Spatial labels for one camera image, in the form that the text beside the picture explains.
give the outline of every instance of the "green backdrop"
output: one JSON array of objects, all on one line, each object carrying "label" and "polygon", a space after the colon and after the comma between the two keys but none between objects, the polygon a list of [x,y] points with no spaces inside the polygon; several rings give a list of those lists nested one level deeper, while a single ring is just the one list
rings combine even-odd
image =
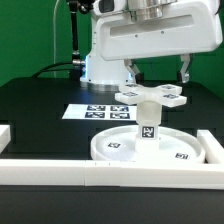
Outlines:
[{"label": "green backdrop", "polygon": [[[0,6],[0,85],[16,77],[31,76],[52,64],[53,12],[56,0],[8,1]],[[224,10],[220,13],[224,24]],[[79,46],[84,57],[90,50],[89,15],[78,17]],[[68,6],[61,0],[57,13],[57,61],[71,59],[71,23]],[[178,56],[138,60],[147,79],[173,80],[180,69]],[[66,72],[58,77],[68,77]],[[211,53],[196,54],[191,80],[208,87],[224,99],[224,44]]]}]

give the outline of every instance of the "black table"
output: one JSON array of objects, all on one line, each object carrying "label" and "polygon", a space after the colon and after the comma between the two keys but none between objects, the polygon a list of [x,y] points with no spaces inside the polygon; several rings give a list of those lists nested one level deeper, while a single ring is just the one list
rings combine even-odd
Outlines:
[{"label": "black table", "polygon": [[[145,82],[156,86],[164,82]],[[197,83],[183,85],[188,103],[163,108],[162,126],[196,135],[209,129],[224,145],[224,102]],[[125,121],[62,120],[68,104],[119,104],[114,94],[87,91],[68,79],[19,78],[0,88],[0,124],[12,141],[1,159],[90,158],[98,132]],[[0,222],[26,223],[223,223],[224,192],[215,190],[0,186]]]}]

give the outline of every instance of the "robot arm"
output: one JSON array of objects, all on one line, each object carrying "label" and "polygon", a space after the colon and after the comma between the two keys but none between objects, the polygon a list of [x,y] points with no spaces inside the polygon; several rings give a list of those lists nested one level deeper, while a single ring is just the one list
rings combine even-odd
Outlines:
[{"label": "robot arm", "polygon": [[99,52],[105,60],[181,55],[179,78],[189,80],[192,54],[222,42],[217,11],[221,0],[105,0],[94,3]]}]

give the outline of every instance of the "white platform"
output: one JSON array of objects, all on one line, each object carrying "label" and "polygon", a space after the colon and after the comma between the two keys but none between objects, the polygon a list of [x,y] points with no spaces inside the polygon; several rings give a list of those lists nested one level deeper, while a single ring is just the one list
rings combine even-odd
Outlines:
[{"label": "white platform", "polygon": [[[0,144],[5,144],[3,136],[9,133],[9,126],[4,128]],[[221,153],[216,157],[223,154],[221,146],[208,131],[199,131],[198,139],[208,152],[208,158],[213,154],[208,151],[208,142],[215,144],[214,152]],[[0,185],[224,189],[224,165],[1,159]]]}]

